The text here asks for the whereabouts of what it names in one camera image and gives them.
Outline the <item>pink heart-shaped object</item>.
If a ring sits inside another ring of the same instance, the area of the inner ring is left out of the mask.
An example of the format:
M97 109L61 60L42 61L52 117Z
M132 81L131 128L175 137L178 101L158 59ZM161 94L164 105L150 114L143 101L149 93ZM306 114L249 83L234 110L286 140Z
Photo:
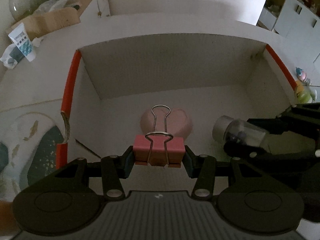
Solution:
M156 115L155 131L172 134L174 137L182 137L186 140L192 132L193 122L191 116L181 108L172 108L167 116L167 129L164 127L164 118L169 110L166 107L158 106L153 109ZM143 134L153 131L154 115L147 109L141 116L140 127Z

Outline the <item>pink doll toy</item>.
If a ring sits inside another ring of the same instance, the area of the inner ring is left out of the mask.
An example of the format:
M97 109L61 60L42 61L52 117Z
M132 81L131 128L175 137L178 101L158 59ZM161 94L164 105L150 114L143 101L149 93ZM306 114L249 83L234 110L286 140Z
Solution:
M307 77L306 72L302 68L296 67L296 75L299 81L301 81L303 84L305 84L306 86L311 85L311 80Z

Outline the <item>white blue wall cabinet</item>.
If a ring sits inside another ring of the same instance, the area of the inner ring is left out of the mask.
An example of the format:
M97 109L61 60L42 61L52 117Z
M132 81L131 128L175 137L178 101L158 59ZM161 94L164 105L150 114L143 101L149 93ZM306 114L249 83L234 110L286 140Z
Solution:
M282 36L302 61L319 65L319 0L266 0L257 26Z

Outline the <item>clear small bottle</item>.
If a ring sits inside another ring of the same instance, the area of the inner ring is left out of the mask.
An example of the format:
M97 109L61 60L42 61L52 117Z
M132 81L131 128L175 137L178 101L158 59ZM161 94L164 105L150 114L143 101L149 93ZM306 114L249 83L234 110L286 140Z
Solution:
M234 142L249 146L261 146L268 131L241 119L234 119L223 115L219 117L213 127L213 139L224 145Z

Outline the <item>white wooden sideboard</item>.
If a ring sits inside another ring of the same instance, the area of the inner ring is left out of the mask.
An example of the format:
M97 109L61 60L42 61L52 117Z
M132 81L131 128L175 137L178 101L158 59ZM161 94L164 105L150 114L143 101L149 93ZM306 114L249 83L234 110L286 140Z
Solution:
M81 23L90 22L99 18L110 17L110 6L108 0L81 0L78 9Z

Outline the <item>crumpled plastic bag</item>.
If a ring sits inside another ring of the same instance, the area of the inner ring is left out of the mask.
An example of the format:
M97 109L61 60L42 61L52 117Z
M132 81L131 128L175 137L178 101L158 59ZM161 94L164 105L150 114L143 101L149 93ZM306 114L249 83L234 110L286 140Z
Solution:
M38 48L42 42L43 38L34 38L32 44L35 48ZM19 51L15 44L11 44L4 51L1 62L8 69L14 69L16 65L24 59L24 55Z

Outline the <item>pink binder clip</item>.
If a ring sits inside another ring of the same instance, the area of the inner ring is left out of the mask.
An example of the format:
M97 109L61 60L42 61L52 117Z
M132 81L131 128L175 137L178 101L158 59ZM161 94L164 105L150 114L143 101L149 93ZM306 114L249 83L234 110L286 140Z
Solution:
M137 135L133 143L136 164L180 168L185 154L185 140L182 137L174 137L167 131L155 131L156 115L153 109L158 106L166 107L169 110L164 118L164 127L167 129L166 119L171 112L171 108L166 105L151 107L150 109L154 115L153 131Z

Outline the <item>brown cardboard box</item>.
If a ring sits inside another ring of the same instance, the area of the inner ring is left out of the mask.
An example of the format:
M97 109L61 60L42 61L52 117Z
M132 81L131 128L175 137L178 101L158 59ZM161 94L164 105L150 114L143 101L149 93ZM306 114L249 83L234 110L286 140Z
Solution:
M20 20L6 30L9 34L20 23L24 24L25 30L31 40L40 38L54 31L80 23L80 17L76 9L68 7L54 10L44 14L33 14Z

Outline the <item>blue patterned table mat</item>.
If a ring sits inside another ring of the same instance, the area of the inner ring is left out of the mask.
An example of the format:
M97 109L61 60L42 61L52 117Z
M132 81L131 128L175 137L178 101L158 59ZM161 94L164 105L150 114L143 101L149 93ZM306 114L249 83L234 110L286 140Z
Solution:
M56 146L65 135L58 115L42 112L1 113L1 200L52 173Z

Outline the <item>red cardboard shoe box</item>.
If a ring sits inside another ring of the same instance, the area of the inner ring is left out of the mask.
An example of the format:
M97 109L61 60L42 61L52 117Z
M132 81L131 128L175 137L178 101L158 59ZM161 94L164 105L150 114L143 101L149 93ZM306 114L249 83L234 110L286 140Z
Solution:
M270 42L219 34L149 34L78 47L63 96L68 161L121 155L142 134L144 112L191 118L186 144L226 160L216 120L273 118L295 102Z

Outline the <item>white cosmetic tube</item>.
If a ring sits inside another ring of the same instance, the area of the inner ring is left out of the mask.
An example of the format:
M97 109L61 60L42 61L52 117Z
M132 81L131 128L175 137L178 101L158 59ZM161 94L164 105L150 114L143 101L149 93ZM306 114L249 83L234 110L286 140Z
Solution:
M36 52L27 34L24 23L20 23L8 36L29 62L35 59Z

